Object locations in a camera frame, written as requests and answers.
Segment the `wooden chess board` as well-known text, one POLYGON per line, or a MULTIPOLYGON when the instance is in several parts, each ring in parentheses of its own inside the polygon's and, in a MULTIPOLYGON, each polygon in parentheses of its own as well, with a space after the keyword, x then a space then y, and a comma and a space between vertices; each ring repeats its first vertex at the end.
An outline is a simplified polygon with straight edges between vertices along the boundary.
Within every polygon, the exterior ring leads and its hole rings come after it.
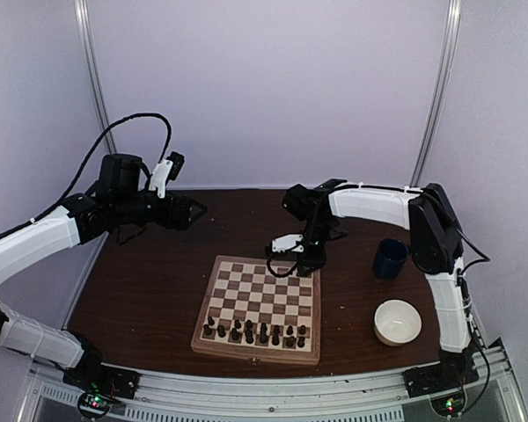
POLYGON ((252 361, 281 364, 315 366, 320 360, 321 340, 321 278, 317 271, 309 276, 291 274, 276 278, 268 270, 266 261, 257 258, 242 258, 218 255, 214 261, 208 285, 203 296, 191 349, 200 354, 252 361), (212 316, 215 324, 211 336, 204 334, 203 325, 212 316), (234 321, 242 327, 238 332, 240 340, 231 339, 234 321), (245 324, 253 322, 254 342, 246 342, 245 324), (266 323, 268 335, 266 344, 259 343, 260 324, 266 323), (307 327, 305 335, 299 327, 307 327), (222 325, 226 335, 220 338, 217 327, 222 325), (280 325, 280 344, 272 345, 273 328, 280 325), (286 330, 294 328, 290 336, 306 337, 304 348, 293 349, 285 346, 289 337, 286 330))

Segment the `dark knight chess piece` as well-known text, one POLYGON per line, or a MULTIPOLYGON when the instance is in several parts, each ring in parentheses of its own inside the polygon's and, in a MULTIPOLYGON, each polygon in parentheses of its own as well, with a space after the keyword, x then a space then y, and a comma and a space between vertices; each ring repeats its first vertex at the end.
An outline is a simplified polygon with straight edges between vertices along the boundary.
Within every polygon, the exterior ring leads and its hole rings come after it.
POLYGON ((238 330, 236 328, 233 328, 231 330, 231 339, 234 341, 234 342, 237 342, 240 340, 240 337, 241 337, 241 334, 238 332, 238 330))

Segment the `dark rook chess piece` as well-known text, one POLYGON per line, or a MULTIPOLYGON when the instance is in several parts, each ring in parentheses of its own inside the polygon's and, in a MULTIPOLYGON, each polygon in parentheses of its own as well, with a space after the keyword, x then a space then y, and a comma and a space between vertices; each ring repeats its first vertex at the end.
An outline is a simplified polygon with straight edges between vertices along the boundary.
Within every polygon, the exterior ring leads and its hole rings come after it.
POLYGON ((296 347, 297 338, 294 336, 289 336, 285 339, 285 346, 287 348, 293 349, 296 347))

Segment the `dark king chess piece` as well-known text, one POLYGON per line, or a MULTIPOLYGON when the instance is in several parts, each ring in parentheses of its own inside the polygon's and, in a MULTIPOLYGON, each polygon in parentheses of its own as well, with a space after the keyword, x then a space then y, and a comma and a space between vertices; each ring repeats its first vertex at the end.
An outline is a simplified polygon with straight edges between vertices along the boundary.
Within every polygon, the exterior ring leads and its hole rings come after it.
POLYGON ((268 335, 265 331, 261 331, 259 335, 259 343, 266 344, 268 342, 268 335))

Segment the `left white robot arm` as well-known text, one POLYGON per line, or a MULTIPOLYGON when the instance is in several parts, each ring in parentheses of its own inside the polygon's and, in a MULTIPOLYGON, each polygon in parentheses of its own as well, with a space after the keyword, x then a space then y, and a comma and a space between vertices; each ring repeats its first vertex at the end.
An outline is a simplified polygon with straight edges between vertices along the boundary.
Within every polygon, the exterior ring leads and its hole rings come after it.
MULTIPOLYGON (((168 188, 184 162, 180 153, 172 152, 149 171, 139 156, 105 156, 98 179, 85 192, 63 196, 44 215, 0 236, 0 290, 52 257, 64 257, 70 249, 124 226, 189 229, 207 208, 168 188)), ((97 362, 97 351, 84 338, 26 316, 1 300, 0 347, 74 368, 76 378, 90 390, 103 389, 109 381, 107 368, 97 362)))

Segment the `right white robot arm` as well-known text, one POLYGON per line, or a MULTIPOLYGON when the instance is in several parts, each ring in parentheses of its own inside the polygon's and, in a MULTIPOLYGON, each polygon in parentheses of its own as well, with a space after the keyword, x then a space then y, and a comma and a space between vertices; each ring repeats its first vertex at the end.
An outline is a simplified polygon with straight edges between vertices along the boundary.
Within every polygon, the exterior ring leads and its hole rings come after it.
POLYGON ((275 238, 268 253, 273 258, 295 254, 295 270, 300 275, 325 265, 326 243, 333 240, 341 218, 383 222, 407 230, 409 253, 429 283, 440 330, 443 362, 434 368, 434 381, 448 389, 466 375, 472 312, 464 277, 465 239, 439 184, 398 188, 332 178, 312 189, 292 186, 284 194, 282 206, 304 223, 304 229, 275 238))

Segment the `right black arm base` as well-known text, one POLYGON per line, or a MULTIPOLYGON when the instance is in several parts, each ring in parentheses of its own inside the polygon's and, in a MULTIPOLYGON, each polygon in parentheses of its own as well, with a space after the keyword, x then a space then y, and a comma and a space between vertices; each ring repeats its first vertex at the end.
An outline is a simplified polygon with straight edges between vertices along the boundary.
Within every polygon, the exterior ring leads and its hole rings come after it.
POLYGON ((403 373, 410 398, 430 396, 433 411, 446 418, 459 417, 467 408, 466 385, 480 379, 473 350, 461 353, 439 351, 439 361, 412 367, 403 373))

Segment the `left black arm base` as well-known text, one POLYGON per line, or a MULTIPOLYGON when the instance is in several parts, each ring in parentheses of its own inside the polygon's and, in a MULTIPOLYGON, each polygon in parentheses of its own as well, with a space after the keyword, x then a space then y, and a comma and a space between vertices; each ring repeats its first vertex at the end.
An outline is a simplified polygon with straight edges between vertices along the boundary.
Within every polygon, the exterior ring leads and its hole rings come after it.
POLYGON ((133 399, 140 375, 130 369, 110 367, 103 363, 99 349, 84 335, 71 332, 84 353, 73 368, 59 366, 63 382, 82 390, 77 399, 77 410, 87 420, 104 418, 115 405, 121 405, 121 398, 133 399))

